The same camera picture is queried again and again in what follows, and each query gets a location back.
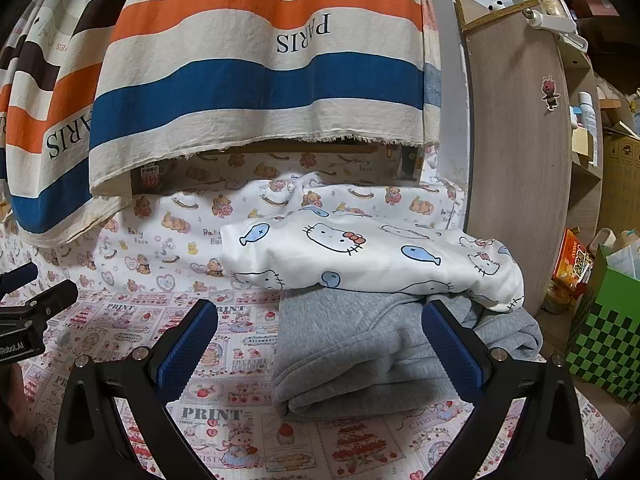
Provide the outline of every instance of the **robolai label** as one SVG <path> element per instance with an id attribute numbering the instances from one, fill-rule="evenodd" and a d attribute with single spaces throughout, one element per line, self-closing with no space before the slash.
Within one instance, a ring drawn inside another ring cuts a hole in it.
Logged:
<path id="1" fill-rule="evenodd" d="M 14 362 L 22 356 L 31 355 L 32 346 L 27 330 L 17 330 L 6 334 L 0 341 L 0 363 Z"/>

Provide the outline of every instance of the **blue stripe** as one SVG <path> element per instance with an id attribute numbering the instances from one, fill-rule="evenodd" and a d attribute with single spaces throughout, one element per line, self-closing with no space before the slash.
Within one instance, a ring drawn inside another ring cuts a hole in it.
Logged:
<path id="1" fill-rule="evenodd" d="M 0 148 L 0 178 L 6 180 L 6 150 Z"/>
<path id="2" fill-rule="evenodd" d="M 204 110 L 280 110 L 332 98 L 386 101 L 422 110 L 423 97 L 420 69 L 371 54 L 321 54 L 295 70 L 271 70 L 241 59 L 193 61 L 158 81 L 98 97 L 90 147 Z"/>
<path id="3" fill-rule="evenodd" d="M 442 71 L 424 64 L 424 104 L 442 108 Z"/>
<path id="4" fill-rule="evenodd" d="M 37 198 L 11 196 L 11 205 L 20 227 L 28 232 L 45 233 L 91 198 L 89 158 L 67 171 Z"/>

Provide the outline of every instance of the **wooden cabinet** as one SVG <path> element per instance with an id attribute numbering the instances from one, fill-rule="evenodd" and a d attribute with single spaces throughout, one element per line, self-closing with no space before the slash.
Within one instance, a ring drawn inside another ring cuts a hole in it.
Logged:
<path id="1" fill-rule="evenodd" d="M 459 17 L 478 16 L 478 8 L 465 13 L 463 2 L 456 0 Z M 569 105 L 589 91 L 598 106 L 593 70 L 578 51 L 559 48 L 551 32 L 529 27 L 522 7 L 461 23 L 473 117 L 467 231 L 507 245 L 524 276 L 525 307 L 536 314 L 565 227 L 579 226 L 583 242 L 593 238 L 602 168 L 571 150 Z M 550 76 L 559 95 L 554 111 L 543 100 Z M 599 108 L 596 114 L 599 120 Z"/>

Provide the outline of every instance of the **screw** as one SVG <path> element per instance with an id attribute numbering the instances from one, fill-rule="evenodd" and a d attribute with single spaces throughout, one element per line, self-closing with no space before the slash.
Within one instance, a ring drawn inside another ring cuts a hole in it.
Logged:
<path id="1" fill-rule="evenodd" d="M 80 357 L 77 357 L 76 360 L 74 361 L 74 364 L 78 368 L 82 368 L 83 366 L 87 366 L 89 364 L 89 356 L 83 354 Z"/>
<path id="2" fill-rule="evenodd" d="M 491 350 L 491 357 L 493 357 L 496 361 L 506 361 L 509 354 L 503 348 L 494 348 Z"/>
<path id="3" fill-rule="evenodd" d="M 144 359 L 148 355 L 149 355 L 149 348 L 145 346 L 139 346 L 133 352 L 131 352 L 131 356 L 136 361 L 142 361 L 142 359 Z"/>
<path id="4" fill-rule="evenodd" d="M 551 357 L 551 362 L 557 367 L 562 367 L 564 366 L 564 357 L 562 357 L 560 354 L 553 354 L 553 356 Z"/>

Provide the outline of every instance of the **green checkered box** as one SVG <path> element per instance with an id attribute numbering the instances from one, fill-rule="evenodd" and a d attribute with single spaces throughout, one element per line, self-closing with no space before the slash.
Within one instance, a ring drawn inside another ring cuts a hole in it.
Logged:
<path id="1" fill-rule="evenodd" d="M 569 371 L 623 399 L 640 397 L 640 282 L 596 256 L 569 334 Z"/>

